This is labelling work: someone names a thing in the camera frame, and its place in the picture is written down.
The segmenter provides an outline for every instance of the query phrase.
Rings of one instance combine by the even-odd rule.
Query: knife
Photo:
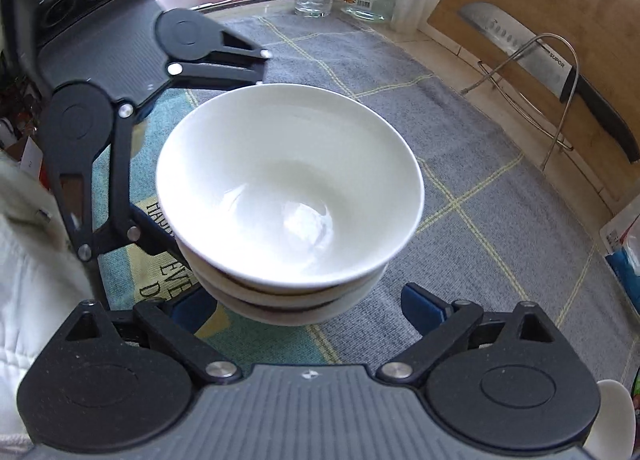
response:
[[[467,3],[458,14],[507,55],[513,55],[536,37],[526,26],[492,3]],[[575,68],[548,44],[539,40],[516,62],[545,85],[561,103],[568,101],[574,85]],[[575,91],[600,126],[620,145],[629,162],[640,160],[638,142],[625,120],[582,75],[578,77]]]

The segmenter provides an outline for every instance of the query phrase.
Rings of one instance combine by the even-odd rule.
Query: cutting board holder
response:
[[[516,102],[513,100],[513,98],[509,97],[507,95],[507,93],[500,88],[500,86],[498,85],[498,83],[494,79],[494,75],[497,74],[504,66],[506,66],[508,63],[510,63],[512,61],[513,62],[517,61],[519,58],[521,58],[524,55],[524,53],[532,45],[538,44],[538,42],[540,40],[545,39],[545,38],[557,39],[558,41],[563,43],[571,51],[572,55],[574,56],[575,69],[576,69],[575,78],[574,78],[574,84],[573,84],[572,89],[571,89],[571,94],[569,95],[569,99],[566,102],[566,105],[564,107],[564,112],[562,113],[562,117],[560,119],[560,123],[558,124],[558,127],[556,128],[556,132],[555,133],[548,132],[542,125],[540,125],[539,122],[536,121],[536,119],[534,119],[527,112],[525,112],[523,109],[521,109],[520,106],[518,106],[516,104]],[[518,114],[520,114],[522,117],[524,117],[524,119],[527,122],[530,122],[531,124],[533,124],[533,126],[536,127],[538,130],[540,130],[540,132],[544,133],[549,138],[552,138],[553,142],[551,143],[551,147],[549,148],[549,151],[547,151],[547,153],[546,153],[545,159],[543,160],[542,164],[540,165],[540,170],[542,170],[542,171],[545,170],[546,164],[549,162],[549,159],[551,158],[551,155],[552,155],[553,150],[556,147],[556,145],[560,146],[561,149],[564,149],[564,150],[567,150],[567,151],[573,151],[574,150],[574,148],[572,146],[567,146],[562,140],[560,140],[560,135],[562,133],[562,127],[564,126],[564,122],[566,120],[566,116],[569,113],[569,108],[571,107],[571,103],[574,100],[575,89],[576,89],[576,87],[578,85],[578,77],[580,75],[580,62],[578,61],[578,55],[577,55],[576,51],[574,50],[574,47],[571,46],[571,43],[569,43],[564,37],[558,36],[558,34],[552,34],[552,33],[548,33],[547,32],[545,34],[539,34],[538,36],[535,36],[535,37],[532,37],[531,39],[529,39],[523,46],[521,46],[519,49],[517,49],[516,52],[511,54],[507,59],[505,59],[496,68],[494,68],[491,71],[487,71],[484,68],[484,64],[482,63],[482,61],[478,62],[478,66],[480,67],[480,70],[482,71],[484,76],[482,76],[478,81],[476,81],[471,86],[468,86],[467,88],[464,88],[463,90],[460,90],[460,94],[463,95],[463,96],[467,95],[471,90],[475,90],[476,88],[478,88],[485,81],[491,81],[492,84],[496,88],[498,88],[498,90],[500,91],[502,96],[513,107],[513,109],[516,110],[516,112]],[[523,94],[520,94],[520,96],[526,101],[526,103],[529,106],[531,106],[533,109],[535,109],[537,111],[537,113],[539,113],[541,116],[545,117],[545,115],[542,112],[540,112],[540,110],[537,109]]]

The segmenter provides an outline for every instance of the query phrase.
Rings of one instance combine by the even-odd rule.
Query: checkered tablecloth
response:
[[[540,303],[597,379],[632,382],[640,363],[638,316],[594,242],[545,177],[499,126],[429,69],[368,26],[340,16],[281,14],[228,25],[273,52],[267,82],[334,90],[385,117],[418,157],[424,218],[372,293],[347,313],[306,328],[279,328],[220,307],[199,336],[247,367],[252,363],[382,361],[419,335],[402,317],[402,286],[414,281],[445,300],[470,299],[510,311]],[[132,160],[131,198],[162,223],[154,174],[171,129],[204,90],[171,90],[149,118],[145,147]],[[95,163],[95,213],[106,216],[107,155]],[[168,256],[135,247],[103,257],[114,308],[145,296],[172,296],[193,281]]]

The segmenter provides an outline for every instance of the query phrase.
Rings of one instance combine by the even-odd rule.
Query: wooden cutting board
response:
[[[640,144],[640,0],[441,0],[428,23],[494,68],[505,54],[459,15],[467,3],[490,2],[536,34],[552,32],[575,48],[581,73],[618,111]],[[568,49],[545,40],[569,62]],[[557,124],[564,110],[550,91],[518,64],[501,72]],[[597,123],[580,97],[574,99],[563,130],[614,200],[628,196],[640,179],[617,143]]]

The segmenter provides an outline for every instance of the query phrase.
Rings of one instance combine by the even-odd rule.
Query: knife handle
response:
[[[560,95],[561,103],[565,103],[569,100],[571,88],[574,85],[574,79],[575,68],[571,68],[569,77],[567,78],[562,94]],[[618,143],[620,148],[622,148],[626,157],[629,159],[629,162],[634,163],[640,160],[638,142],[625,120],[620,117],[620,114],[613,108],[613,106],[611,106],[599,91],[597,91],[582,75],[578,77],[578,84],[575,92],[582,97],[599,125],[602,126],[603,129]]]

